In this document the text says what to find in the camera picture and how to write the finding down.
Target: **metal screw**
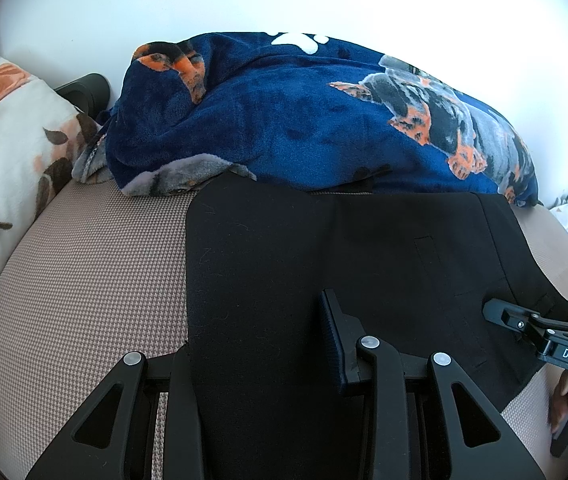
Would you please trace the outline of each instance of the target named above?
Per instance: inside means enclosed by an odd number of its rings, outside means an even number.
[[[451,364],[452,359],[448,354],[437,352],[435,355],[433,355],[433,361],[440,366],[448,366],[449,364]]]
[[[362,346],[366,348],[377,348],[379,346],[379,339],[374,335],[365,335],[362,338]]]
[[[129,352],[124,356],[124,363],[128,366],[138,364],[142,360],[142,354],[139,352]]]

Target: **beige car seat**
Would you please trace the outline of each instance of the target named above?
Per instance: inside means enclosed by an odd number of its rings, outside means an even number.
[[[72,182],[16,248],[0,276],[0,469],[8,479],[26,476],[125,352],[152,357],[186,340],[185,217],[194,196],[129,198],[113,181]],[[516,216],[537,263],[568,298],[567,233],[541,206]],[[549,479],[568,471],[548,452],[548,396],[558,376],[542,368],[504,410]]]

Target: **black cloth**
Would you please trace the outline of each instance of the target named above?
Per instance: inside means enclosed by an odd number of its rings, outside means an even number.
[[[498,410],[540,362],[499,298],[568,319],[500,195],[309,195],[225,174],[187,214],[192,379],[216,478],[353,479],[361,400],[331,383],[318,296],[400,352],[445,351]]]

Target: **floral pillowcase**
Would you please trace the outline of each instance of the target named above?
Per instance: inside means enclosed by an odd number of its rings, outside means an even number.
[[[97,132],[45,82],[0,57],[0,273]]]

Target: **black clamp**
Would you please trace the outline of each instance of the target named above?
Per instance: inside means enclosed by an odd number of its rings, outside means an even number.
[[[537,358],[568,370],[568,322],[547,319],[539,312],[501,300],[487,301],[483,307],[487,321],[519,332],[535,348]],[[551,455],[568,456],[568,420],[553,435]]]
[[[31,468],[27,480],[146,480],[159,394],[168,392],[163,477],[206,478],[189,347],[146,359],[129,352],[91,392]]]
[[[366,480],[542,480],[544,474],[479,387],[451,356],[400,354],[321,295],[329,363],[344,396],[365,396],[360,478]],[[419,446],[409,445],[409,396]],[[411,453],[421,471],[411,471]]]

